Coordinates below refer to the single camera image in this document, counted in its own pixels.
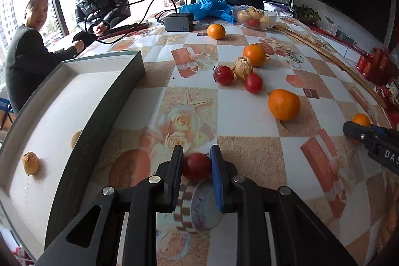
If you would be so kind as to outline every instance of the person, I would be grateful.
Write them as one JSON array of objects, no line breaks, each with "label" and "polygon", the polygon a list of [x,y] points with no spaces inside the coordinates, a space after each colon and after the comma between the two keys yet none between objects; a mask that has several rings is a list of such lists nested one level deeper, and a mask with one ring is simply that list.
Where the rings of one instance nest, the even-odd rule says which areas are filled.
[{"label": "person", "polygon": [[82,31],[73,40],[82,40],[89,46],[106,30],[130,16],[128,4],[128,0],[76,0],[76,24]]},{"label": "person", "polygon": [[30,0],[25,9],[25,24],[15,31],[5,59],[5,82],[9,101],[16,114],[42,81],[63,60],[83,50],[83,41],[75,41],[66,50],[49,52],[39,33],[47,19],[48,0]]}]

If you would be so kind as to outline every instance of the power adapter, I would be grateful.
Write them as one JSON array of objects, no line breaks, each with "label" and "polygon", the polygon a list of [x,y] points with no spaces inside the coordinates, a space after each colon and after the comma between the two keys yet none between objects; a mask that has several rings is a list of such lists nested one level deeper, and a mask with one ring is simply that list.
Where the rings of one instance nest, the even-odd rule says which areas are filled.
[{"label": "power adapter", "polygon": [[190,32],[194,28],[194,14],[173,13],[164,18],[166,32]]}]

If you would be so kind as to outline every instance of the dark gray jacket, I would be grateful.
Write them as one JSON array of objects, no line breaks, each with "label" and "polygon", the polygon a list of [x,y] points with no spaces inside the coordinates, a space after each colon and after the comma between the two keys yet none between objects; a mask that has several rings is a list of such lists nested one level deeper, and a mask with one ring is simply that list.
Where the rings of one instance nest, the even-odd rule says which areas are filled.
[{"label": "dark gray jacket", "polygon": [[93,33],[93,26],[101,22],[109,25],[116,17],[126,19],[130,16],[130,8],[127,4],[129,4],[128,0],[76,0],[75,17],[77,26],[85,32],[85,17],[87,16],[87,31]]},{"label": "dark gray jacket", "polygon": [[77,55],[76,48],[48,52],[35,29],[19,26],[5,60],[5,82],[9,101],[18,113],[42,81],[61,61]]}]

